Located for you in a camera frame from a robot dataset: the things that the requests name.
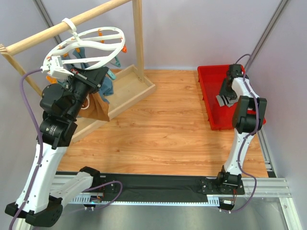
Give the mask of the grey striped sock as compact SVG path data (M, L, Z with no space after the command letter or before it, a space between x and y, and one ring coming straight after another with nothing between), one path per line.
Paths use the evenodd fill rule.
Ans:
M235 103L238 102L238 98L236 99L231 99L230 97L226 97L224 95L220 96L217 95L216 96L217 102L219 104L220 107L222 106L227 106L227 107L231 107L233 106Z

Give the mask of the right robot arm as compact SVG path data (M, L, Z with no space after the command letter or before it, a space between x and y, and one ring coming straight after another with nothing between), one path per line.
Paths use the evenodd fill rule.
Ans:
M229 66L216 99L220 106L237 102L232 118L233 145L216 179L218 190L225 193L240 188L242 174L250 176L243 171L243 163L250 142L264 123L267 100L255 93L245 71L237 63Z

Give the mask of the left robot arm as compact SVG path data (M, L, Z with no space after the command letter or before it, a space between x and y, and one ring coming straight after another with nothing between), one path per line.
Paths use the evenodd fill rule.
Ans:
M22 98L37 132L35 159L23 192L15 202L6 206L5 213L13 219L24 219L35 227L52 227L72 199L81 192L94 189L101 181L98 170L83 167L60 189L50 190L59 162L77 128L76 118L82 105L88 95L99 91L108 68L71 68L67 88L59 83L48 85L40 101L44 110L41 124L37 123L24 92L24 79L35 72L24 74L19 82Z

